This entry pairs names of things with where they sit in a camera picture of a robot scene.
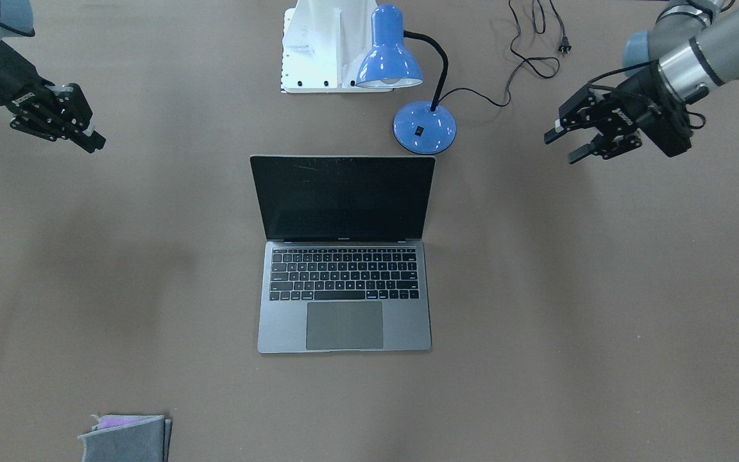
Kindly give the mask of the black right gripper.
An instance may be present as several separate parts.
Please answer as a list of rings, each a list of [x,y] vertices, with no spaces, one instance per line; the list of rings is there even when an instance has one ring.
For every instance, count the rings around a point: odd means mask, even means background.
[[[90,154],[105,147],[106,139],[95,131],[93,111],[79,85],[54,85],[2,40],[0,106],[15,114],[10,126],[19,132],[52,142],[68,140]]]

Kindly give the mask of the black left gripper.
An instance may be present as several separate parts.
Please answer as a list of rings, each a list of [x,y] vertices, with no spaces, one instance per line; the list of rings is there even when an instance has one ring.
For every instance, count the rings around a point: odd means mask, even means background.
[[[543,135],[543,143],[551,144],[578,129],[599,131],[589,143],[569,152],[569,164],[589,156],[610,160],[642,146],[637,133],[608,137],[604,131],[613,99],[633,126],[642,130],[666,156],[678,156],[692,148],[694,128],[690,126],[686,103],[672,95],[657,62],[642,62],[621,71],[627,73],[627,79],[609,93],[584,85],[558,108],[556,123]]]

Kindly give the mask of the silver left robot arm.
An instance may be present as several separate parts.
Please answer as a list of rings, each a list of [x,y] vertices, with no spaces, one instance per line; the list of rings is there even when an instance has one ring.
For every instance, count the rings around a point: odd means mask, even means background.
[[[642,135],[668,157],[690,149],[696,126],[689,106],[739,81],[739,8],[724,13],[722,1],[670,1],[651,30],[631,36],[616,87],[588,81],[558,109],[550,144],[566,133],[593,128],[597,135],[569,152],[574,164],[635,150]]]

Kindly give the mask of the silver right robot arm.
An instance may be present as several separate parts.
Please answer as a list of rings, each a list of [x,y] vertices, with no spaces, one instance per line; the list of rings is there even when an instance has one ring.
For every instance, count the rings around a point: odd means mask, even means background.
[[[93,112],[76,83],[56,85],[4,41],[8,36],[33,37],[29,1],[0,1],[0,107],[13,118],[11,128],[54,142],[70,140],[89,153],[105,147],[95,131]]]

